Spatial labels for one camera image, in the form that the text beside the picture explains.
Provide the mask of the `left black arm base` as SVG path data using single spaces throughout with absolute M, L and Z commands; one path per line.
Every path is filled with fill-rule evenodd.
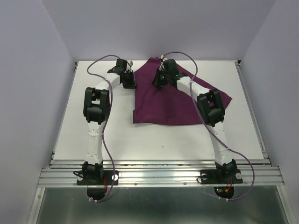
M 118 185 L 119 171 L 105 170 L 103 164 L 89 164 L 84 162 L 82 169 L 73 171 L 79 186 L 107 186 Z

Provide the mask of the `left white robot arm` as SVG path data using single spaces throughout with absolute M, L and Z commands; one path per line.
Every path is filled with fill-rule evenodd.
M 136 88 L 132 66 L 132 61 L 118 58 L 106 76 L 100 76 L 101 82 L 85 90 L 83 115 L 87 121 L 88 149 L 79 178 L 87 184 L 103 181 L 102 137 L 112 107 L 113 89 L 119 85 L 125 89 Z

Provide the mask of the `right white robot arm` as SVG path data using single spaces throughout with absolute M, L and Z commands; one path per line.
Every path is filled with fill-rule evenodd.
M 193 77 L 178 70 L 174 59 L 160 58 L 161 65 L 156 70 L 152 84 L 156 87 L 171 85 L 190 96 L 199 119 L 209 132 L 215 156 L 215 169 L 201 172 L 203 184 L 232 182 L 238 173 L 236 161 L 232 156 L 224 132 L 225 108 L 217 89 L 208 89 L 194 82 Z

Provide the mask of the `purple surgical drape cloth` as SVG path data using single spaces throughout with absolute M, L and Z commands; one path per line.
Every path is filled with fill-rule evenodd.
M 135 71 L 135 109 L 133 123 L 151 123 L 165 126 L 201 124 L 190 96 L 171 85 L 157 88 L 152 85 L 156 70 L 160 66 L 157 58 L 150 58 Z

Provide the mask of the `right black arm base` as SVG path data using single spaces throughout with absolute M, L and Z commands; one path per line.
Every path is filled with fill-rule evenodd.
M 228 164 L 220 165 L 215 162 L 215 169 L 200 170 L 196 181 L 201 184 L 241 184 L 243 183 L 241 171 L 236 161 L 232 159 Z

